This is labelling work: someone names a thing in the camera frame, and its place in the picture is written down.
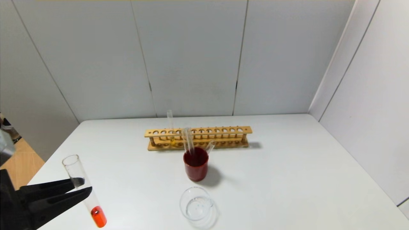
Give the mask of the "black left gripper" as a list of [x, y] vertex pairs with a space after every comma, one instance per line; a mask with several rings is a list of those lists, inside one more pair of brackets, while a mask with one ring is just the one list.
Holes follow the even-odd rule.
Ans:
[[88, 198], [92, 187], [84, 178], [71, 178], [22, 186], [15, 190], [6, 169], [1, 170], [1, 230], [37, 230]]

